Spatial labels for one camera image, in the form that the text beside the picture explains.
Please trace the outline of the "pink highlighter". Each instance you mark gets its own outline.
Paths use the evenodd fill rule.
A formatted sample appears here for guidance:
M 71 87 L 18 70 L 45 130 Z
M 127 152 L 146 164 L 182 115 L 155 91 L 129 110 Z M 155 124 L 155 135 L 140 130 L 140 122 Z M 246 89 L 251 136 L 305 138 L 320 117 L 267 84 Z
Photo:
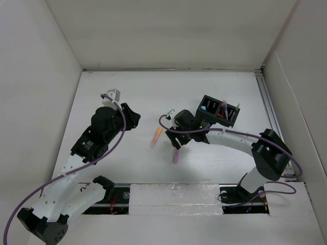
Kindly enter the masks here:
M 172 163 L 177 164 L 179 160 L 179 150 L 174 149 Z

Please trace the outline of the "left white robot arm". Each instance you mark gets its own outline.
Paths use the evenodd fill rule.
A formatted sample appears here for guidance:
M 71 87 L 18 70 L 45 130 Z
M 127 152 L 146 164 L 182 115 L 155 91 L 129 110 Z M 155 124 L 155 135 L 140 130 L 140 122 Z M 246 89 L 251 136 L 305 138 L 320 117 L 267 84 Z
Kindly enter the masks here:
M 87 164 L 104 156 L 119 132 L 136 128 L 140 118 L 126 103 L 120 108 L 98 108 L 91 125 L 71 148 L 61 171 L 63 177 L 51 183 L 32 207 L 18 212 L 17 218 L 23 226 L 46 244 L 58 244 L 72 220 L 99 201 L 111 201 L 114 183 L 104 176 L 94 178 L 75 199 L 70 196 L 91 169 Z

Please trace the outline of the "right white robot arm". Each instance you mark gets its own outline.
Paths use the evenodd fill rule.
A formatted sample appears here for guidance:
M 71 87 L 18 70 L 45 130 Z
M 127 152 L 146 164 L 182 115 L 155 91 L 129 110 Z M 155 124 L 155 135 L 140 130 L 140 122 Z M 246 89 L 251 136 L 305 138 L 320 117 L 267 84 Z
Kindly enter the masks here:
M 222 145 L 254 159 L 254 168 L 242 177 L 234 190 L 227 193 L 228 197 L 235 197 L 237 201 L 248 201 L 264 184 L 278 181 L 292 159 L 291 151 L 271 129 L 253 135 L 226 127 L 214 128 L 207 119 L 199 120 L 188 110 L 179 113 L 171 110 L 160 118 L 170 121 L 171 127 L 166 129 L 166 135 L 177 150 L 193 140 Z

